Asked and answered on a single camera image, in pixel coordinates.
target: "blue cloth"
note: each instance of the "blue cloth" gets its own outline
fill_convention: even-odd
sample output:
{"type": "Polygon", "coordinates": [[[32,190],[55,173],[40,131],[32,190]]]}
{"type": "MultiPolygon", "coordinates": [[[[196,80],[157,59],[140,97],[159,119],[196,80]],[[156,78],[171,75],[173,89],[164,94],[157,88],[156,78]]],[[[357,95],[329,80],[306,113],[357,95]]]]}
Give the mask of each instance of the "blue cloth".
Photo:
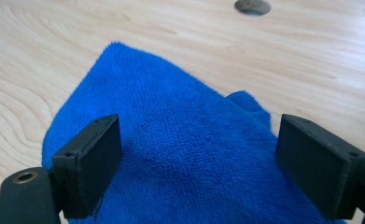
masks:
{"type": "Polygon", "coordinates": [[[43,166],[109,114],[119,114],[123,160],[98,223],[326,223],[275,164],[270,116],[252,96],[224,98],[120,43],[106,48],[58,112],[43,166]]]}

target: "light wood surface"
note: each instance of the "light wood surface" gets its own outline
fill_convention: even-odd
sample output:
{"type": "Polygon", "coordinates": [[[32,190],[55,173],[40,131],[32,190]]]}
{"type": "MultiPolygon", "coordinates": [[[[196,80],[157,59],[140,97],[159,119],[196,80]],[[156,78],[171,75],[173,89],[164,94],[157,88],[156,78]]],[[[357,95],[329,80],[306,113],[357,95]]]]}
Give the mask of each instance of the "light wood surface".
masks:
{"type": "Polygon", "coordinates": [[[365,150],[365,1],[269,3],[254,17],[234,0],[0,0],[0,184],[40,165],[53,117],[111,41],[223,95],[249,91],[274,133],[289,113],[365,150]]]}

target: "towel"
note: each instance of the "towel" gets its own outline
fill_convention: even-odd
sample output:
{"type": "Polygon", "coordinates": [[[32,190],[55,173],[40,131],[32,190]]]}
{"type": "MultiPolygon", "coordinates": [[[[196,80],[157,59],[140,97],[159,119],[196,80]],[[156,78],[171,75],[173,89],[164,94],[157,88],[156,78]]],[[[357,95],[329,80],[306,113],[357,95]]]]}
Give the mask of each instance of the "towel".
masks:
{"type": "Polygon", "coordinates": [[[98,214],[71,223],[327,223],[276,165],[270,115],[252,96],[223,97],[121,43],[57,113],[42,165],[50,169],[56,151],[110,114],[119,114],[122,162],[98,214]]]}

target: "table top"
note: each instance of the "table top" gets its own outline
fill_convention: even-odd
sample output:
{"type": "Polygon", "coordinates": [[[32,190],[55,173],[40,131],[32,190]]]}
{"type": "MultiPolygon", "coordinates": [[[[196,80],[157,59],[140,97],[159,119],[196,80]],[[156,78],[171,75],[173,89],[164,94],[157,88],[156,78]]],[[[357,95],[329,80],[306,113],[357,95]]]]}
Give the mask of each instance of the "table top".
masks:
{"type": "Polygon", "coordinates": [[[52,119],[111,41],[250,92],[274,133],[293,114],[365,151],[365,0],[269,0],[263,16],[234,2],[0,0],[0,184],[40,166],[52,119]]]}

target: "towel fold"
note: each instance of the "towel fold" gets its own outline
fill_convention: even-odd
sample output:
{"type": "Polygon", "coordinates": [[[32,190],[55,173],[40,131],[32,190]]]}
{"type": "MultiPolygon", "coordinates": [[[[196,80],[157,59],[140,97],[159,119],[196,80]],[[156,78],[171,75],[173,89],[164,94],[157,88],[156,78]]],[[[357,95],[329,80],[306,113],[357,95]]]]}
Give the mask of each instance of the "towel fold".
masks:
{"type": "Polygon", "coordinates": [[[178,67],[109,45],[52,122],[43,161],[119,114],[123,159],[96,216],[71,223],[327,223],[275,164],[270,115],[178,67]]]}

